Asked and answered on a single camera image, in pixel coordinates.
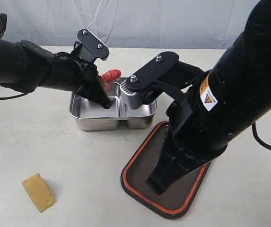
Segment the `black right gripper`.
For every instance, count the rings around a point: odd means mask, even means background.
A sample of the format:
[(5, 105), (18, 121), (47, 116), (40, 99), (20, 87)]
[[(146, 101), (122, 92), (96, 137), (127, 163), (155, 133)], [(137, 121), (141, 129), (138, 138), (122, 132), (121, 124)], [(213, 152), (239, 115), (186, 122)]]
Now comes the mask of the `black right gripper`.
[(163, 194), (174, 182), (220, 156), (227, 143), (206, 127), (203, 112), (191, 96), (167, 109), (166, 131), (158, 160), (146, 179), (157, 194)]

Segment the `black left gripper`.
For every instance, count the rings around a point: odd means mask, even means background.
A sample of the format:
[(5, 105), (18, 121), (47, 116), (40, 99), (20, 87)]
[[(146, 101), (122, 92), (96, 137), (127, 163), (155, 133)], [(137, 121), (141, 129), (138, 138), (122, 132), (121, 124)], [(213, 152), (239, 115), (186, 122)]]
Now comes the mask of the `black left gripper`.
[(55, 54), (47, 74), (47, 87), (70, 91), (88, 99), (104, 109), (113, 101), (106, 94), (108, 83), (98, 74), (97, 66), (81, 58), (73, 58), (67, 52)]

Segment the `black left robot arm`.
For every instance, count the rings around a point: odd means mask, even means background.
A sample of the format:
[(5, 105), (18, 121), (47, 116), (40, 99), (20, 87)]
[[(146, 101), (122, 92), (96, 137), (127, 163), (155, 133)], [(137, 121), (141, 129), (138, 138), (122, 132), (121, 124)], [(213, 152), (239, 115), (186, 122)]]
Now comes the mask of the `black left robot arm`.
[(77, 32), (79, 44), (70, 52), (52, 53), (35, 43), (0, 39), (0, 86), (29, 94), (37, 87), (70, 91), (104, 109), (112, 106), (94, 64), (109, 56), (108, 47), (89, 29)]

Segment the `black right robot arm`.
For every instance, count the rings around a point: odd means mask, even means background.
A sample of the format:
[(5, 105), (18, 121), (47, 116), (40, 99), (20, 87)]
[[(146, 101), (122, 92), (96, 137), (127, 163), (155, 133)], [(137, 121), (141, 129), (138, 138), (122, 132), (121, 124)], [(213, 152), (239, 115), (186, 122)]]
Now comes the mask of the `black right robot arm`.
[(271, 110), (271, 0), (257, 3), (244, 31), (214, 68), (167, 109), (168, 129), (146, 184), (158, 195), (220, 156)]

